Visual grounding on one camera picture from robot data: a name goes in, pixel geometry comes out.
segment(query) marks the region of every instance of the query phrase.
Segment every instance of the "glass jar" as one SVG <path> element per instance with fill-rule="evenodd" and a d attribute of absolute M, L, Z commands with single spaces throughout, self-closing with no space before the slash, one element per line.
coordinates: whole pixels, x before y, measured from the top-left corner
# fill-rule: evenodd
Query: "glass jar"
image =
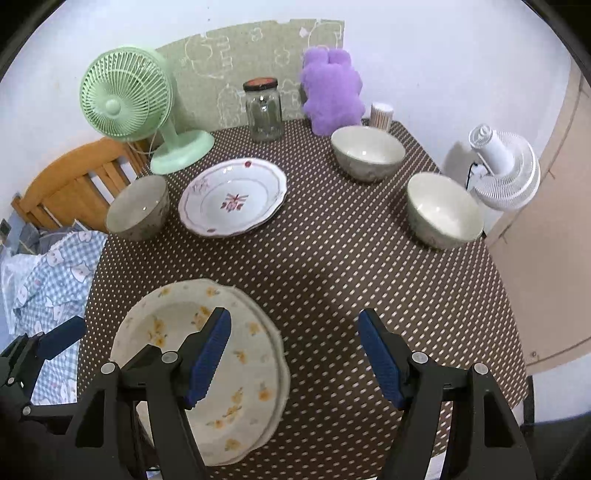
<path fill-rule="evenodd" d="M 255 142 L 271 142 L 281 138 L 283 119 L 277 79 L 259 77 L 245 82 L 243 88 L 251 138 Z"/>

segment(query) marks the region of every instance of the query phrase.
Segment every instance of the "screw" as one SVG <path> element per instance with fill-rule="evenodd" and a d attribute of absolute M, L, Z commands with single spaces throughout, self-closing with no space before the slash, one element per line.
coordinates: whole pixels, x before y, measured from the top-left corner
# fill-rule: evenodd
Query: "screw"
<path fill-rule="evenodd" d="M 100 373 L 109 375 L 115 371 L 115 364 L 113 362 L 107 362 L 100 368 Z"/>
<path fill-rule="evenodd" d="M 412 359 L 418 364 L 426 364 L 429 357 L 423 352 L 414 352 Z"/>
<path fill-rule="evenodd" d="M 162 361 L 165 364 L 173 364 L 177 361 L 177 352 L 166 352 L 162 354 Z"/>
<path fill-rule="evenodd" d="M 474 371 L 477 374 L 486 375 L 488 373 L 488 367 L 485 364 L 474 365 Z"/>

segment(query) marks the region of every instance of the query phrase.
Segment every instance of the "stack of plates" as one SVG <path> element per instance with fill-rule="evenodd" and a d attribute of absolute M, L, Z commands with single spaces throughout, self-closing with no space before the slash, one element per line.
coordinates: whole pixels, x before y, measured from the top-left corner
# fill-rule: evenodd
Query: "stack of plates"
<path fill-rule="evenodd" d="M 290 373 L 281 335 L 244 292 L 210 280 L 173 283 L 142 298 L 121 323 L 111 360 L 125 365 L 147 343 L 177 350 L 215 307 L 232 316 L 232 334 L 207 396 L 187 412 L 206 465 L 239 462 L 270 440 L 285 409 Z M 138 415 L 151 436 L 146 402 Z"/>

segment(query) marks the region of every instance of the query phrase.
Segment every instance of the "table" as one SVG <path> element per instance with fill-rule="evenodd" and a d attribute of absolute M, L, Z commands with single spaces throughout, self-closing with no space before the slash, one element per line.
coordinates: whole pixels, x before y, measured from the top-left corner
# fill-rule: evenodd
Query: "table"
<path fill-rule="evenodd" d="M 176 209 L 153 240 L 110 237 L 86 310 L 79 355 L 82 393 L 108 360 L 127 311 L 170 282 L 212 278 L 248 293 L 279 327 L 291 392 L 274 437 L 242 462 L 211 468 L 214 479 L 361 479 L 378 473 L 400 413 L 381 395 L 356 334 L 355 319 L 374 307 L 391 331 L 437 362 L 491 369 L 511 407 L 525 396 L 525 365 L 501 278 L 483 241 L 436 251 L 413 239 L 404 187 L 437 167 L 400 124 L 391 128 L 407 160 L 391 179 L 363 184 L 336 164 L 328 138 L 306 121 L 255 144 L 238 127 L 214 132 L 199 163 L 167 177 L 172 205 L 189 181 L 230 158 L 280 166 L 288 198 L 265 225 L 242 236 L 204 239 Z M 444 404 L 433 454 L 445 450 L 451 408 Z"/>

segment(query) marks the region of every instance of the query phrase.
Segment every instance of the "fan center hub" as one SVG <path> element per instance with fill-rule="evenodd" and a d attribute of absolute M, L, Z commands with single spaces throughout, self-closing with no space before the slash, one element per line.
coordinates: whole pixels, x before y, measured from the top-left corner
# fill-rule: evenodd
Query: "fan center hub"
<path fill-rule="evenodd" d="M 107 110 L 109 115 L 119 115 L 119 112 L 121 111 L 121 104 L 118 100 L 110 98 L 105 103 L 105 110 Z"/>

